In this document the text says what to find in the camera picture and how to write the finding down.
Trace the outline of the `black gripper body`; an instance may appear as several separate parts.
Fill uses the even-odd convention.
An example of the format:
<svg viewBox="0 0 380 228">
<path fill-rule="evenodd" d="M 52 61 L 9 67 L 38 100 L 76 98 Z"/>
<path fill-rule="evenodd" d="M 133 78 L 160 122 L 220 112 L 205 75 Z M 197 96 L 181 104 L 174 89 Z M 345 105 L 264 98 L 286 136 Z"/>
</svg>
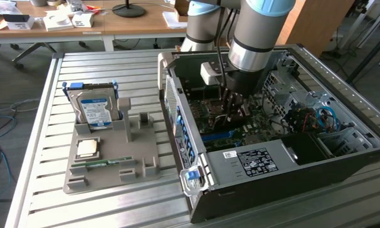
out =
<svg viewBox="0 0 380 228">
<path fill-rule="evenodd" d="M 253 93 L 260 78 L 264 75 L 264 69 L 254 72 L 229 71 L 226 73 L 226 88 L 229 91 L 241 94 L 242 97 L 249 97 Z"/>
</svg>

